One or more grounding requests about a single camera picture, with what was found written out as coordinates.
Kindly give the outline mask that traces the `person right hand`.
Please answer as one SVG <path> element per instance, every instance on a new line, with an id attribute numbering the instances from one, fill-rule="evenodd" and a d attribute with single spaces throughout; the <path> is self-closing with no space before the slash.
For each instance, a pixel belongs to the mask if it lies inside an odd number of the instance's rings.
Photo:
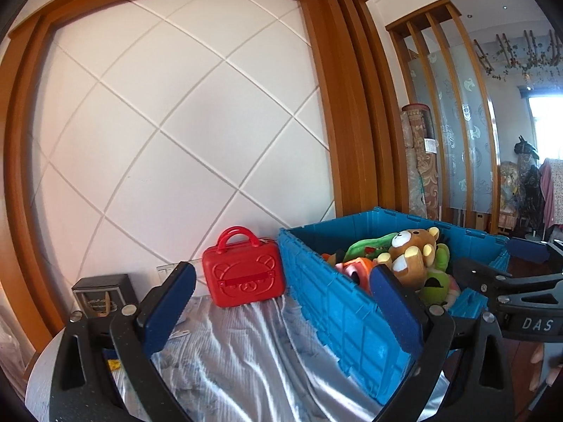
<path id="1" fill-rule="evenodd" d="M 562 370 L 562 344 L 541 343 L 532 353 L 533 375 L 529 386 L 537 391 L 541 386 L 552 386 Z"/>

